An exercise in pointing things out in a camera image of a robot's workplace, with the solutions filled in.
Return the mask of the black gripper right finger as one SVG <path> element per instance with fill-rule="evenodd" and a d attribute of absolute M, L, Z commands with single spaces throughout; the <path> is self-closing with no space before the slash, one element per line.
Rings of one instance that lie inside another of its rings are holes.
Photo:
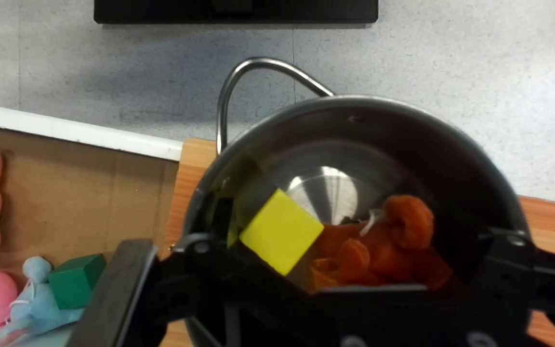
<path fill-rule="evenodd" d="M 477 234 L 485 252 L 475 269 L 475 347 L 533 347 L 529 313 L 555 325 L 555 252 L 521 228 L 489 227 Z"/>

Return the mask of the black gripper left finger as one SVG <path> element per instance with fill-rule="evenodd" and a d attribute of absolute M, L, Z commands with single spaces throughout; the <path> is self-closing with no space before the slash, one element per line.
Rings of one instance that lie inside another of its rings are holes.
<path fill-rule="evenodd" d="M 121 240 L 65 347 L 123 347 L 153 257 L 150 238 Z"/>

